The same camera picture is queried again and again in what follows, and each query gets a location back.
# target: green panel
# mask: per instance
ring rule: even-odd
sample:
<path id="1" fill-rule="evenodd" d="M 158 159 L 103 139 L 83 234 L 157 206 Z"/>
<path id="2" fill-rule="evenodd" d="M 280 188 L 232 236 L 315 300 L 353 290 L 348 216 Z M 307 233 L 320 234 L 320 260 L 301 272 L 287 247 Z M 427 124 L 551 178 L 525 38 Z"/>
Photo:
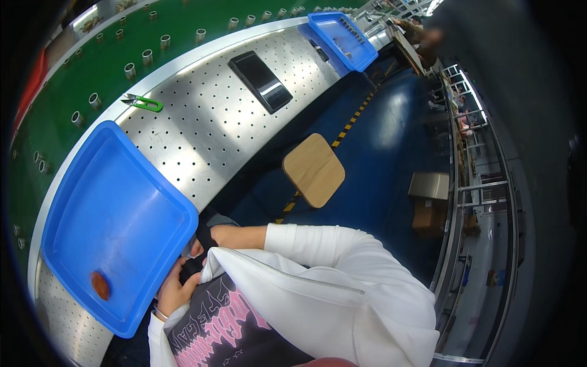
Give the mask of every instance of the green panel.
<path id="1" fill-rule="evenodd" d="M 276 4 L 269 0 L 254 2 L 217 0 L 213 2 L 191 1 L 183 4 L 181 0 L 159 0 L 149 11 L 157 11 L 155 20 L 149 19 L 149 11 L 139 9 L 127 15 L 127 22 L 118 22 L 108 26 L 102 32 L 104 41 L 98 43 L 95 38 L 86 42 L 83 55 L 70 57 L 68 68 L 61 66 L 51 77 L 47 86 L 41 90 L 32 103 L 32 109 L 26 114 L 15 138 L 8 165 L 9 189 L 9 225 L 20 226 L 19 237 L 26 240 L 23 250 L 18 248 L 16 237 L 12 235 L 14 249 L 26 279 L 28 247 L 39 208 L 55 172 L 80 136 L 102 111 L 112 104 L 127 89 L 140 79 L 171 61 L 181 54 L 196 47 L 195 31 L 204 28 L 207 31 L 204 42 L 222 37 L 229 33 L 227 29 L 230 17 L 237 17 L 239 27 L 244 29 L 245 18 L 249 14 L 257 17 L 255 25 L 261 23 L 263 11 L 269 10 L 273 16 L 268 21 L 276 20 L 279 8 L 291 10 L 295 6 L 304 6 L 306 15 L 317 5 L 321 7 L 362 6 L 360 0 L 320 0 L 292 1 Z M 116 39 L 116 31 L 124 29 L 124 37 Z M 171 36 L 171 46 L 161 50 L 159 39 L 162 35 Z M 153 64 L 144 66 L 142 52 L 153 50 Z M 127 80 L 123 68 L 134 62 L 137 75 Z M 87 100 L 93 92 L 102 98 L 102 106 L 94 111 Z M 79 110 L 85 118 L 85 125 L 75 127 L 70 119 L 74 111 Z M 17 157 L 12 158 L 16 150 Z M 38 165 L 33 162 L 34 151 L 39 151 L 50 165 L 49 174 L 40 174 Z"/>

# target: smartphone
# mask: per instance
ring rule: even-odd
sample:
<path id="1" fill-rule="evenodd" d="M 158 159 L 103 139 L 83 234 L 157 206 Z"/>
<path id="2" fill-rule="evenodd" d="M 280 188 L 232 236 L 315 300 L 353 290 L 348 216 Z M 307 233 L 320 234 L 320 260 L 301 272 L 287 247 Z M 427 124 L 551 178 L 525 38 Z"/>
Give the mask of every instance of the smartphone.
<path id="1" fill-rule="evenodd" d="M 228 66 L 249 87 L 269 114 L 275 113 L 292 100 L 291 93 L 285 89 L 255 51 L 233 57 L 228 62 Z"/>

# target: cardboard box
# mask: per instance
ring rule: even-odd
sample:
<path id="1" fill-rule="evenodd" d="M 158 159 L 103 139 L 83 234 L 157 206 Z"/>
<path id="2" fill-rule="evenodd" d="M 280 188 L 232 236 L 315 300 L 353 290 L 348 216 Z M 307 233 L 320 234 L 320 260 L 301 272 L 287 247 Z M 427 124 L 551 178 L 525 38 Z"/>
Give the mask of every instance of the cardboard box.
<path id="1" fill-rule="evenodd" d="M 447 202 L 444 200 L 418 200 L 414 203 L 414 220 L 411 228 L 420 238 L 442 238 L 446 225 Z"/>
<path id="2" fill-rule="evenodd" d="M 475 214 L 465 216 L 463 220 L 463 232 L 466 236 L 474 237 L 481 234 L 481 228 L 477 222 L 477 216 Z"/>
<path id="3" fill-rule="evenodd" d="M 448 200 L 450 178 L 442 172 L 414 172 L 407 194 L 414 198 Z"/>

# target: black graphic t-shirt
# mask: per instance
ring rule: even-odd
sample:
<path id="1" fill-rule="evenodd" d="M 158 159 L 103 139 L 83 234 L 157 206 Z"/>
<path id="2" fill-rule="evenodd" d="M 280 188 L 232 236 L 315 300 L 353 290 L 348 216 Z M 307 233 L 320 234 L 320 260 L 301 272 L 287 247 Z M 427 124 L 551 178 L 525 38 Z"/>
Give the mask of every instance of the black graphic t-shirt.
<path id="1" fill-rule="evenodd" d="M 313 359 L 271 328 L 228 274 L 196 287 L 167 337 L 179 367 L 290 367 Z"/>

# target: green thread scissors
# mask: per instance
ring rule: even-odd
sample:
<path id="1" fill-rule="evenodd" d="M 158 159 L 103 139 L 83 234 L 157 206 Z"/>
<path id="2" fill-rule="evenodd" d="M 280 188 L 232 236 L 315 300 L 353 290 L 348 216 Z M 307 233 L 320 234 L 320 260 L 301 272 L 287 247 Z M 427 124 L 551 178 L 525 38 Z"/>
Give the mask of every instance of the green thread scissors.
<path id="1" fill-rule="evenodd" d="M 132 95 L 130 93 L 125 93 L 123 96 L 128 99 L 121 99 L 120 101 L 126 103 L 127 105 L 153 112 L 161 112 L 161 110 L 163 110 L 163 104 L 157 100 Z"/>

